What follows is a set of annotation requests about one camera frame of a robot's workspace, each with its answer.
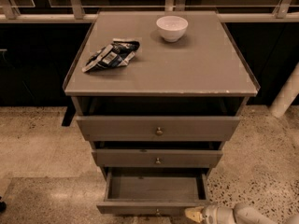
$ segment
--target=chest of drawers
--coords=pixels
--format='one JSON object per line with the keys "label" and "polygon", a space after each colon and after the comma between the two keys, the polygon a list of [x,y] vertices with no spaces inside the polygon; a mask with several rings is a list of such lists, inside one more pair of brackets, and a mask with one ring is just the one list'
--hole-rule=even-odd
{"label": "chest of drawers", "polygon": [[[102,12],[65,92],[107,181],[102,213],[182,215],[209,203],[206,179],[259,86],[214,12],[185,11],[176,43],[158,35],[164,12]],[[113,38],[141,44],[126,68],[84,74]]]}

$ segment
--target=terrazzo floor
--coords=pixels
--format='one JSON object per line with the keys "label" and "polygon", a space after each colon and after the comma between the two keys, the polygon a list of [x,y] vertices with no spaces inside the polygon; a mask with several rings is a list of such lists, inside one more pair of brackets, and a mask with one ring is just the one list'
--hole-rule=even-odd
{"label": "terrazzo floor", "polygon": [[[105,191],[91,148],[63,107],[0,107],[1,224],[191,224],[185,217],[114,217],[96,204]],[[299,106],[274,118],[246,106],[207,183],[212,202],[247,203],[277,223],[299,213]]]}

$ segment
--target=black wall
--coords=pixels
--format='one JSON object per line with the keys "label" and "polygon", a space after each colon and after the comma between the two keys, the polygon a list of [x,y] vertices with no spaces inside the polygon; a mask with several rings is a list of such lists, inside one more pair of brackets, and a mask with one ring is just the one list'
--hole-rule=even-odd
{"label": "black wall", "polygon": [[90,24],[0,24],[0,105],[67,105],[62,89]]}
{"label": "black wall", "polygon": [[[249,105],[271,105],[299,62],[299,23],[229,23],[261,89]],[[297,97],[293,105],[299,105]]]}

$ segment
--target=white bowl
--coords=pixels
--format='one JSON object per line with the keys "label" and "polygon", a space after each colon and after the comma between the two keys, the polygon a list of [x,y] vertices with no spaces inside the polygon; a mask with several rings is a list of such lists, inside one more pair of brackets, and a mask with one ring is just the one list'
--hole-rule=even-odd
{"label": "white bowl", "polygon": [[178,41],[186,32],[188,22],[177,16],[161,17],[156,22],[159,34],[168,42]]}

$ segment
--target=snack bag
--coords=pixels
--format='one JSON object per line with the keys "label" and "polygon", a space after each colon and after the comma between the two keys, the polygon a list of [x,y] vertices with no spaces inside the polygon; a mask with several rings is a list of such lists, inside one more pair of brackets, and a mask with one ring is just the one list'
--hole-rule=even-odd
{"label": "snack bag", "polygon": [[113,39],[113,43],[95,52],[82,72],[127,66],[139,47],[135,40]]}

